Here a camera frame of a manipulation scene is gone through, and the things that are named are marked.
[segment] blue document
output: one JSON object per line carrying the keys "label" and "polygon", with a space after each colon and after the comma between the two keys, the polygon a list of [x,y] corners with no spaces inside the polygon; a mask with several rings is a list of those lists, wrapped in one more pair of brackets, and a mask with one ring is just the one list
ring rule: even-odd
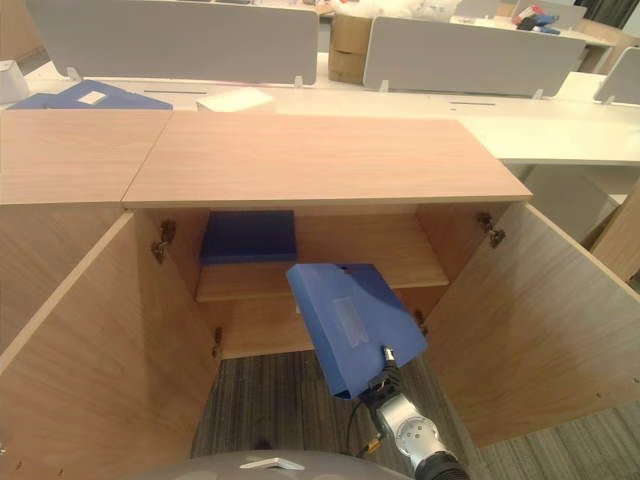
{"label": "blue document", "polygon": [[373,265],[298,264],[287,279],[332,395],[364,392],[384,368],[385,345],[400,367],[427,348],[414,318]]}

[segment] gray carpet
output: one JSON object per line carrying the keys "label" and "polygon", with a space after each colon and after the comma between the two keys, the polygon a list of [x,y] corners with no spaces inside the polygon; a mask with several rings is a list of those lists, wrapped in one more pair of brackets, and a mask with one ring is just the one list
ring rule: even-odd
{"label": "gray carpet", "polygon": [[[402,369],[407,395],[438,428],[473,479],[640,480],[640,403],[477,450],[422,360]],[[194,438],[192,456],[276,449],[345,450],[353,402],[329,395],[313,352],[222,364]],[[360,408],[351,434],[356,451],[375,431]],[[409,475],[389,442],[369,460]]]}

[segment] white label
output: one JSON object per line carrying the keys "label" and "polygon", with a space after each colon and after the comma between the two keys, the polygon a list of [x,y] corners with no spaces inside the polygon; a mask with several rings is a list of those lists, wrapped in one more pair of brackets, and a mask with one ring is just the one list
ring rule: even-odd
{"label": "white label", "polygon": [[79,102],[86,103],[88,105],[95,105],[102,101],[106,95],[100,92],[89,92],[84,97],[78,99]]}

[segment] blue folder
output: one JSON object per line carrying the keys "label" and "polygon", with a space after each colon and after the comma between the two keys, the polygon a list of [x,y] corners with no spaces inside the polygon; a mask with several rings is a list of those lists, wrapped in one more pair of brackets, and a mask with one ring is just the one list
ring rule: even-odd
{"label": "blue folder", "polygon": [[213,212],[200,249],[200,265],[295,262],[293,211]]}
{"label": "blue folder", "polygon": [[383,370],[427,348],[414,318],[373,265],[298,264],[287,272],[332,395],[353,398]]}
{"label": "blue folder", "polygon": [[[80,99],[91,92],[99,92],[106,95],[99,102],[89,104]],[[172,110],[170,103],[161,102],[154,98],[127,92],[122,88],[96,82],[95,80],[83,80],[82,82],[66,89],[58,94],[37,93],[25,100],[9,107],[14,110],[21,109],[80,109],[80,108],[121,108],[144,110]]]}

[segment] wooden panel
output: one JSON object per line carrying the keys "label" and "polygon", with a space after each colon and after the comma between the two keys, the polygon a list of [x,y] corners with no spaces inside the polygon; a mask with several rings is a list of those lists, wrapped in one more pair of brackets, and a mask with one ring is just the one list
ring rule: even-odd
{"label": "wooden panel", "polygon": [[125,204],[247,207],[529,196],[451,120],[175,112]]}
{"label": "wooden panel", "polygon": [[42,48],[24,0],[0,0],[0,59],[22,60]]}
{"label": "wooden panel", "polygon": [[148,210],[158,232],[162,222],[176,222],[176,234],[167,247],[189,293],[195,298],[200,279],[200,247],[207,228],[209,211],[206,209]]}
{"label": "wooden panel", "polygon": [[640,181],[618,209],[592,252],[624,281],[640,270]]}
{"label": "wooden panel", "polygon": [[455,280],[478,245],[487,236],[478,215],[489,213],[498,221],[508,205],[423,205],[417,216],[450,281]]}
{"label": "wooden panel", "polygon": [[0,114],[0,205],[122,199],[171,112]]}
{"label": "wooden panel", "polygon": [[119,478],[184,460],[211,337],[156,231],[125,213],[0,356],[0,476]]}
{"label": "wooden panel", "polygon": [[118,207],[0,207],[0,353],[121,213]]}
{"label": "wooden panel", "polygon": [[222,358],[313,350],[293,298],[217,302],[210,314],[222,324]]}
{"label": "wooden panel", "polygon": [[396,295],[409,312],[417,316],[419,312],[428,317],[449,287],[402,288],[395,290]]}
{"label": "wooden panel", "polygon": [[498,222],[427,318],[431,364],[476,444],[638,398],[640,297],[533,207]]}
{"label": "wooden panel", "polygon": [[[300,263],[373,263],[394,288],[449,283],[414,215],[297,217]],[[293,263],[202,269],[198,301],[291,295]]]}

